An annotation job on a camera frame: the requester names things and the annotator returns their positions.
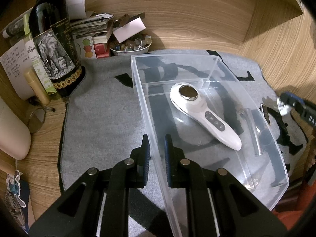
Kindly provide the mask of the clear plastic storage bin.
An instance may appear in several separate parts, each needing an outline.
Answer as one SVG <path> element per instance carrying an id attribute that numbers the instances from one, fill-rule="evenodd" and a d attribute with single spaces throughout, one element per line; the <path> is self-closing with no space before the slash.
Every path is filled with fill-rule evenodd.
<path id="1" fill-rule="evenodd" d="M 165 137 L 202 168 L 225 168 L 272 210 L 289 178 L 283 156 L 243 77 L 219 55 L 188 51 L 131 57 L 146 133 L 174 236 L 187 236 L 185 191 L 169 187 Z"/>

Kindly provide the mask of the white handheld massager device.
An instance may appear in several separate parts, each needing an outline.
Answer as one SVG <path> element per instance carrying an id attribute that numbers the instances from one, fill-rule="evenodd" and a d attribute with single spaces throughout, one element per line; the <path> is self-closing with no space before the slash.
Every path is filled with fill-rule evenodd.
<path id="1" fill-rule="evenodd" d="M 239 151 L 242 141 L 238 134 L 207 105 L 206 98 L 193 85 L 180 82 L 170 89 L 172 104 L 183 114 L 198 122 L 227 147 Z"/>

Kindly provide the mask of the grey patterned mat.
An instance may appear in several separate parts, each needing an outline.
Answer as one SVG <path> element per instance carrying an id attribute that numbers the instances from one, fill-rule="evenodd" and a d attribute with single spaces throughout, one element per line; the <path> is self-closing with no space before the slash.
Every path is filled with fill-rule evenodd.
<path id="1" fill-rule="evenodd" d="M 144 189 L 130 191 L 130 236 L 188 235 L 185 191 L 166 181 L 168 134 L 186 158 L 209 170 L 226 168 L 269 209 L 287 190 L 308 139 L 291 115 L 279 114 L 256 62 L 209 50 L 162 50 L 87 60 L 84 68 L 66 109 L 61 186 L 69 188 L 88 168 L 113 167 L 147 134 L 149 177 Z M 239 135 L 240 151 L 172 104 L 170 89 L 180 82 L 196 87 Z"/>

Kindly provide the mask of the round glasses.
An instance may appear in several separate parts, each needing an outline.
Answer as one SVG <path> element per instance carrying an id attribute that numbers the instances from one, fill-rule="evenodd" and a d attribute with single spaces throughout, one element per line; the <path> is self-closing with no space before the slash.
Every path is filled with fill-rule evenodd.
<path id="1" fill-rule="evenodd" d="M 27 127 L 30 133 L 34 134 L 38 132 L 44 125 L 47 112 L 55 112 L 56 109 L 51 106 L 42 104 L 40 100 L 35 96 L 29 98 L 27 101 L 31 105 L 31 113 L 29 114 L 27 119 Z"/>

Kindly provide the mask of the bowl of stones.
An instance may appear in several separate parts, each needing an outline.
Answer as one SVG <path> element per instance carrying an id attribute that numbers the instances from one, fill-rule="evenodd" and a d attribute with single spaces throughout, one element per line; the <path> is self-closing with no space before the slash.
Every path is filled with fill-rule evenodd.
<path id="1" fill-rule="evenodd" d="M 117 40 L 109 44 L 114 56 L 141 55 L 149 52 L 152 37 L 148 34 L 136 34 L 131 38 L 119 43 Z"/>

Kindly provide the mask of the red small box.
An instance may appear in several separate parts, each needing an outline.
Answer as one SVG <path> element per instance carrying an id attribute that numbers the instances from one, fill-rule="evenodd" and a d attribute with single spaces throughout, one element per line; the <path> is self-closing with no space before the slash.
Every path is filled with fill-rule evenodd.
<path id="1" fill-rule="evenodd" d="M 95 44 L 94 51 L 97 59 L 110 57 L 110 47 L 106 43 Z"/>

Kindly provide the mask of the fruit picture card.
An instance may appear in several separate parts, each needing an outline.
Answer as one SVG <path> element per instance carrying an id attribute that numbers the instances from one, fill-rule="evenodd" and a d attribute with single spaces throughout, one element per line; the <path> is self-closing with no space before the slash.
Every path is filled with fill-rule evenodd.
<path id="1" fill-rule="evenodd" d="M 96 59 L 94 43 L 91 36 L 77 39 L 79 45 L 79 56 L 81 59 Z"/>

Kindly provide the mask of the white paper card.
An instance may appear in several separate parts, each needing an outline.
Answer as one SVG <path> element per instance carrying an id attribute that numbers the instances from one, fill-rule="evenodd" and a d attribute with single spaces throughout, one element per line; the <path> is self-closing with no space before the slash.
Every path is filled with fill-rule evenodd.
<path id="1" fill-rule="evenodd" d="M 119 43 L 123 43 L 125 40 L 130 37 L 140 33 L 145 30 L 146 26 L 142 22 L 141 18 L 137 18 L 123 27 L 118 27 L 113 30 L 113 35 Z"/>

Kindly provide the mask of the cream rounded object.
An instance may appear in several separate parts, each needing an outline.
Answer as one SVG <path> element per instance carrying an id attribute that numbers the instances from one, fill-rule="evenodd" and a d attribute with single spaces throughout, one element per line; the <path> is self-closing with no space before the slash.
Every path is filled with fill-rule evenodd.
<path id="1" fill-rule="evenodd" d="M 1 150 L 14 159 L 24 159 L 31 147 L 31 133 L 2 99 L 0 131 Z"/>

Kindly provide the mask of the sticker sheet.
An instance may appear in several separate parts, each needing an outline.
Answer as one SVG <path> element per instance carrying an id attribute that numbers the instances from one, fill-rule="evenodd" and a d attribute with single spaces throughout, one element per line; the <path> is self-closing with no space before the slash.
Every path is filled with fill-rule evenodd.
<path id="1" fill-rule="evenodd" d="M 16 170 L 14 175 L 7 174 L 4 203 L 18 225 L 29 233 L 29 185 L 21 179 L 21 172 Z"/>

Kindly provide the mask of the stack of papers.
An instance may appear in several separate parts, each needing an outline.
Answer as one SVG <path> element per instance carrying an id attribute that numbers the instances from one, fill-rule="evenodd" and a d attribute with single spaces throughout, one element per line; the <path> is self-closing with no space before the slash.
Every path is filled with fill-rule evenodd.
<path id="1" fill-rule="evenodd" d="M 71 32 L 74 38 L 98 36 L 110 31 L 114 18 L 110 13 L 95 13 L 86 10 L 86 0 L 65 0 Z"/>

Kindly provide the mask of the beige lip balm tube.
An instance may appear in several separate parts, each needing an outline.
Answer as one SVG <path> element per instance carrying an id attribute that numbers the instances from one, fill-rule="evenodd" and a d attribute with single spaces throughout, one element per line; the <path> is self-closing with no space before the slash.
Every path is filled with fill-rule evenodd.
<path id="1" fill-rule="evenodd" d="M 32 67 L 29 67 L 24 71 L 24 77 L 39 101 L 43 105 L 48 105 L 50 103 L 50 97 L 48 96 L 46 90 L 42 86 L 36 72 Z"/>

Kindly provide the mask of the dark elephant label bottle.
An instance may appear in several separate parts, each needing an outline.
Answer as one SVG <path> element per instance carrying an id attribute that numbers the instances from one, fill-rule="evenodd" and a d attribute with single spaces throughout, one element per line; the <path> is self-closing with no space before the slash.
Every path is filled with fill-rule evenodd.
<path id="1" fill-rule="evenodd" d="M 29 28 L 49 79 L 62 98 L 69 97 L 85 76 L 77 57 L 65 0 L 36 0 Z"/>

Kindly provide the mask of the handwritten white note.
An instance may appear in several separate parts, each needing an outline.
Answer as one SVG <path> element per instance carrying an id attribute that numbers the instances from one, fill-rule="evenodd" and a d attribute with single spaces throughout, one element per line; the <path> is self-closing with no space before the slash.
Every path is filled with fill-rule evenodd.
<path id="1" fill-rule="evenodd" d="M 25 70 L 32 67 L 24 40 L 20 40 L 1 56 L 1 64 L 15 92 L 22 100 L 25 101 L 35 95 L 24 77 Z"/>

